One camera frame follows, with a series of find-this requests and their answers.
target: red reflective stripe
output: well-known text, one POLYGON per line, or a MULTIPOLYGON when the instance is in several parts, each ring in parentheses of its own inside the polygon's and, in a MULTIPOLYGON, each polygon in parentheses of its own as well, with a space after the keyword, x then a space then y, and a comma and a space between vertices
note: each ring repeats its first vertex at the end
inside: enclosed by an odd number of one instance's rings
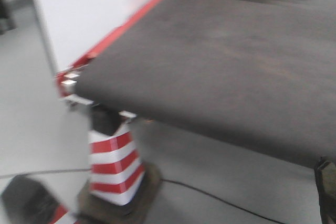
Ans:
POLYGON ((123 183, 112 185, 112 184, 101 184, 101 183, 91 183, 91 190, 103 191, 106 193, 116 193, 122 194, 127 191, 136 181, 136 179, 144 171, 142 165, 135 170, 135 172, 123 183))
POLYGON ((139 157, 138 152, 134 150, 121 161, 111 164, 94 164, 91 166, 91 172, 97 174, 117 174, 129 167, 134 160, 139 157))
POLYGON ((75 61, 71 66, 74 68, 87 64, 91 60, 92 55, 98 55, 103 52, 109 45, 111 45, 115 40, 123 35, 130 27, 132 27, 143 16, 145 16, 160 1, 162 0, 150 0, 146 5, 138 10, 124 25, 113 30, 102 41, 96 44, 92 49, 90 49, 85 55, 75 61))
POLYGON ((123 148, 132 141, 132 136, 129 132, 113 137, 106 141, 96 142, 91 144, 92 153, 113 152, 123 148))
POLYGON ((55 224, 60 218, 62 218, 68 211, 62 206, 59 205, 55 210, 54 217, 49 224, 55 224))

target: traffic cone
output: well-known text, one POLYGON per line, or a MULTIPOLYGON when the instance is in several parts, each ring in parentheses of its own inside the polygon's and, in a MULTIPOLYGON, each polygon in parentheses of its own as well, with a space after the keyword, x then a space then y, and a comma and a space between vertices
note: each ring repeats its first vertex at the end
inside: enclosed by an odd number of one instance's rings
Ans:
POLYGON ((118 111, 95 105, 91 117, 91 174, 79 194, 81 213, 105 223, 141 223, 160 184, 160 173, 142 163, 118 111))
POLYGON ((24 175, 14 177, 1 198, 12 224, 79 224, 43 184, 24 175))

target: black cable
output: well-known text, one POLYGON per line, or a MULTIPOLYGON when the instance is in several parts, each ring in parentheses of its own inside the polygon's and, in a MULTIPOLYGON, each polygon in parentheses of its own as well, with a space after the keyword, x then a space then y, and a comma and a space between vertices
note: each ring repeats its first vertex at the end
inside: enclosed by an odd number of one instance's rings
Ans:
POLYGON ((249 213, 249 214, 251 214, 251 215, 254 215, 254 216, 256 216, 256 217, 259 217, 259 218, 261 218, 261 219, 265 219, 265 220, 268 220, 268 221, 271 221, 271 222, 274 222, 274 223, 277 223, 277 224, 286 224, 286 223, 284 223, 284 222, 280 222, 280 221, 273 220, 273 219, 267 218, 267 217, 265 217, 265 216, 259 215, 259 214, 255 213, 255 212, 249 211, 249 210, 247 210, 247 209, 245 209, 245 208, 242 208, 242 207, 240 207, 240 206, 236 206, 236 205, 234 205, 234 204, 232 204, 232 203, 230 203, 230 202, 228 202, 228 201, 226 201, 226 200, 223 200, 223 199, 221 199, 221 198, 219 198, 219 197, 217 197, 217 196, 215 196, 215 195, 213 195, 213 194, 210 194, 210 193, 208 193, 208 192, 206 192, 206 191, 203 191, 203 190, 201 190, 201 189, 198 189, 198 188, 196 188, 196 187, 187 185, 187 184, 185 184, 185 183, 178 182, 178 181, 174 181, 174 180, 170 180, 170 179, 161 179, 161 181, 166 182, 166 183, 176 184, 176 185, 183 186, 183 187, 189 188, 189 189, 191 189, 191 190, 197 191, 197 192, 199 192, 199 193, 201 193, 201 194, 204 194, 204 195, 206 195, 206 196, 209 196, 209 197, 211 197, 211 198, 213 198, 213 199, 216 199, 216 200, 218 200, 218 201, 220 201, 220 202, 222 202, 222 203, 225 203, 225 204, 227 204, 227 205, 229 205, 229 206, 232 206, 232 207, 234 207, 234 208, 237 208, 237 209, 239 209, 239 210, 242 210, 242 211, 244 211, 244 212, 247 212, 247 213, 249 213))
MULTIPOLYGON (((91 169, 89 169, 89 168, 83 168, 83 169, 59 169, 59 170, 40 170, 40 171, 35 171, 35 172, 14 173, 14 174, 2 175, 2 176, 0 176, 0 179, 12 178, 12 177, 15 177, 17 175, 40 175, 40 174, 77 173, 77 172, 88 172, 90 170, 91 169)), ((219 198, 219 197, 217 197, 217 196, 215 196, 213 194, 210 194, 210 193, 208 193, 206 191, 203 191, 203 190, 198 189, 196 187, 193 187, 191 185, 187 185, 187 184, 185 184, 183 182, 178 182, 178 181, 174 181, 174 180, 170 180, 170 179, 161 179, 161 181, 166 182, 166 183, 170 183, 170 184, 175 184, 175 185, 183 186, 183 187, 186 187, 188 189, 197 191, 198 193, 201 193, 201 194, 204 194, 206 196, 209 196, 209 197, 211 197, 213 199, 216 199, 216 200, 218 200, 218 201, 220 201, 222 203, 225 203, 225 204, 227 204, 229 206, 232 206, 234 208, 237 208, 239 210, 247 212, 247 213, 249 213, 251 215, 254 215, 256 217, 259 217, 261 219, 268 220, 268 221, 271 221, 271 222, 274 222, 274 223, 277 223, 277 224, 286 224, 284 222, 280 222, 280 221, 277 221, 277 220, 273 220, 273 219, 267 218, 265 216, 259 215, 259 214, 255 213, 255 212, 249 211, 249 210, 247 210, 245 208, 242 208, 240 206, 234 205, 234 204, 232 204, 232 203, 230 203, 230 202, 228 202, 226 200, 223 200, 223 199, 221 199, 221 198, 219 198)))
POLYGON ((17 175, 39 175, 39 174, 59 174, 59 173, 79 173, 79 172, 88 172, 91 169, 60 169, 60 170, 39 170, 36 172, 27 172, 27 173, 13 173, 0 176, 0 179, 12 178, 17 175))

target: white reflective stripe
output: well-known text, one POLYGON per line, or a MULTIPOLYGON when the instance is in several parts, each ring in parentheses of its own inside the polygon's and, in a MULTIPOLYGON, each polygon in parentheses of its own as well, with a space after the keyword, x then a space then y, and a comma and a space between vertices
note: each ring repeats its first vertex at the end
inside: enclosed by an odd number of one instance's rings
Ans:
POLYGON ((117 132, 114 134, 114 137, 121 136, 127 132, 130 132, 130 128, 128 127, 126 123, 124 123, 119 127, 117 132))
POLYGON ((63 215, 55 224, 74 224, 77 220, 70 214, 66 213, 63 215))
POLYGON ((137 158, 134 162, 127 167, 124 171, 117 174, 97 174, 92 173, 90 177, 91 183, 102 183, 102 184, 120 184, 125 182, 141 165, 140 159, 137 158))
POLYGON ((89 131, 89 143, 90 144, 106 141, 111 138, 112 136, 102 134, 98 131, 89 131))
POLYGON ((135 193, 137 192, 137 189, 139 188, 142 178, 144 176, 144 172, 136 179, 134 184, 124 193, 122 194, 116 194, 116 193, 105 193, 103 191, 97 191, 93 190, 91 191, 91 194, 106 200, 108 202, 111 202, 113 204, 124 206, 127 203, 129 203, 132 198, 134 197, 135 193))
POLYGON ((93 153, 89 156, 90 164, 112 164, 121 161, 135 150, 134 142, 130 142, 123 148, 113 152, 93 153))
POLYGON ((98 131, 92 130, 92 131, 89 131, 89 143, 91 144, 91 143, 103 142, 111 138, 121 136, 129 131, 130 130, 127 124, 122 124, 113 136, 105 135, 98 131))

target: cone base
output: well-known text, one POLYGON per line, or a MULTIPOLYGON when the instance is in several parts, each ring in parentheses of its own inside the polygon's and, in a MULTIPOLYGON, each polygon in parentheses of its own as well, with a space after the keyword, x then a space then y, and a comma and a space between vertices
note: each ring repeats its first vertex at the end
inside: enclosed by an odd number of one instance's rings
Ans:
POLYGON ((155 199, 161 174, 153 164, 145 163, 145 175, 134 198, 125 206, 117 206, 89 192, 87 182, 78 195, 80 223, 141 224, 155 199))

